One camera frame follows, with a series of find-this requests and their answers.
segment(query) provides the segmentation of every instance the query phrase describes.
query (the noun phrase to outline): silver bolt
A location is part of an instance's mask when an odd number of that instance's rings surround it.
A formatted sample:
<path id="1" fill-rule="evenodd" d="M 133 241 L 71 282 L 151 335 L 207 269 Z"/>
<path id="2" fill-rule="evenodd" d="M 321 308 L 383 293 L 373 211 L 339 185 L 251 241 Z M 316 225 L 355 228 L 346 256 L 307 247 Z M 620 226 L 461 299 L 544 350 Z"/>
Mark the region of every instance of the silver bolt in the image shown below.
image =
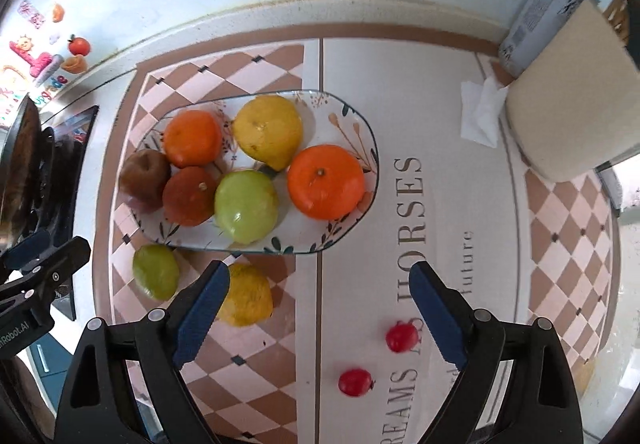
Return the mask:
<path id="1" fill-rule="evenodd" d="M 93 318 L 89 320 L 89 323 L 86 324 L 86 327 L 89 330 L 97 330 L 102 326 L 102 320 L 100 318 Z"/>
<path id="2" fill-rule="evenodd" d="M 476 309 L 474 310 L 474 318 L 478 321 L 486 322 L 491 319 L 491 313 L 486 309 Z"/>
<path id="3" fill-rule="evenodd" d="M 543 330 L 551 330 L 553 324 L 546 318 L 538 318 L 538 326 Z"/>
<path id="4" fill-rule="evenodd" d="M 151 320 L 151 321 L 160 321 L 162 318 L 164 318 L 164 309 L 153 309 L 148 315 L 147 317 Z"/>

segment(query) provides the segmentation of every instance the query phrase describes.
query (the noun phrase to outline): checkered pattern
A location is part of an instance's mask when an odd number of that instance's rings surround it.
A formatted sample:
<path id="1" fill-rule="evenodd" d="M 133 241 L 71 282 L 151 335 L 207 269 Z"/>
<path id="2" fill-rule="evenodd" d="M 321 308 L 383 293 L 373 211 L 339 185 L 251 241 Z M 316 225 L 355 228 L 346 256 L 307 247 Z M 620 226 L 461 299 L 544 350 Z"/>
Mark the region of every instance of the checkered pattern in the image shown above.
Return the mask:
<path id="1" fill-rule="evenodd" d="M 555 325 L 574 373 L 600 345 L 612 267 L 609 200 L 589 171 L 553 183 L 528 167 L 531 221 L 531 318 Z"/>
<path id="2" fill-rule="evenodd" d="M 268 44 L 216 53 L 152 72 L 134 108 L 124 146 L 127 157 L 167 112 L 195 102 L 302 87 L 304 47 Z M 136 249 L 148 244 L 122 197 L 111 215 L 111 306 L 117 323 L 136 321 L 155 307 L 133 282 Z M 174 250 L 180 266 L 178 289 L 193 283 L 210 261 L 228 253 Z M 211 429 L 228 437 L 263 444 L 294 444 L 296 436 L 295 258 L 246 257 L 270 280 L 274 312 L 247 328 L 215 321 L 196 360 L 181 373 Z M 142 371 L 129 363 L 129 376 L 142 401 L 148 400 Z"/>

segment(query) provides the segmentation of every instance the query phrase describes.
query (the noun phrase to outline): paper towel roll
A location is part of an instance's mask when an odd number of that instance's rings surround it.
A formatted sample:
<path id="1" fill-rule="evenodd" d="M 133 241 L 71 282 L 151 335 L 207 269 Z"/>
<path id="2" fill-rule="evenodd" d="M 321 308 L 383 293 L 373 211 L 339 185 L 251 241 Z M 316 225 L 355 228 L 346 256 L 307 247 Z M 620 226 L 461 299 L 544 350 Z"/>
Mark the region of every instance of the paper towel roll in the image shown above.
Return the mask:
<path id="1" fill-rule="evenodd" d="M 520 148 L 555 182 L 640 141 L 638 69 L 590 1 L 510 85 L 506 106 Z"/>

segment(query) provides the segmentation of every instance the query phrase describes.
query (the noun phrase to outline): pan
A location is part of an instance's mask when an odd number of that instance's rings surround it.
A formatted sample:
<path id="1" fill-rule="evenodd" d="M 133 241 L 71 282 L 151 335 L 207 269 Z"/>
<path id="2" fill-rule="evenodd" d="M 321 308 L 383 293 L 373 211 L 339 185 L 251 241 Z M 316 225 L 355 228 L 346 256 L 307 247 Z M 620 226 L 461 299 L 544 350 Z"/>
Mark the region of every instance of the pan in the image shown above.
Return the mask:
<path id="1" fill-rule="evenodd" d="M 0 251 L 22 234 L 37 187 L 40 140 L 38 108 L 27 94 L 0 154 Z"/>

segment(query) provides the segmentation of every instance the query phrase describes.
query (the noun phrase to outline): plate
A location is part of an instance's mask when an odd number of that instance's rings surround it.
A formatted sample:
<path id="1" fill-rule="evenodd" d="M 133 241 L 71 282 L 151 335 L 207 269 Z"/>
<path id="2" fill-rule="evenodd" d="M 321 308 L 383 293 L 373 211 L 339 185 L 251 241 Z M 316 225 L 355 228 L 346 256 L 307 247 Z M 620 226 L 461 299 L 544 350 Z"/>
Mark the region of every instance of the plate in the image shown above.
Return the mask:
<path id="1" fill-rule="evenodd" d="M 263 163 L 250 158 L 239 148 L 231 131 L 234 117 L 245 103 L 260 95 L 277 94 L 291 101 L 303 122 L 303 141 L 298 151 L 315 145 L 332 144 L 345 148 L 360 162 L 365 177 L 365 194 L 357 208 L 331 222 L 306 217 L 292 204 L 287 192 L 286 170 L 273 178 L 280 200 L 276 227 L 263 239 L 248 245 L 233 242 L 216 224 L 215 215 L 196 227 L 172 224 L 164 210 L 134 217 L 147 238 L 159 244 L 212 251 L 246 253 L 316 253 L 336 244 L 362 220 L 378 189 L 378 147 L 367 120 L 349 104 L 327 92 L 300 90 L 253 94 L 181 107 L 165 114 L 140 141 L 138 150 L 162 150 L 162 133 L 171 119 L 183 110 L 204 110 L 212 114 L 223 132 L 222 153 L 205 166 L 214 177 L 240 169 L 259 169 Z"/>

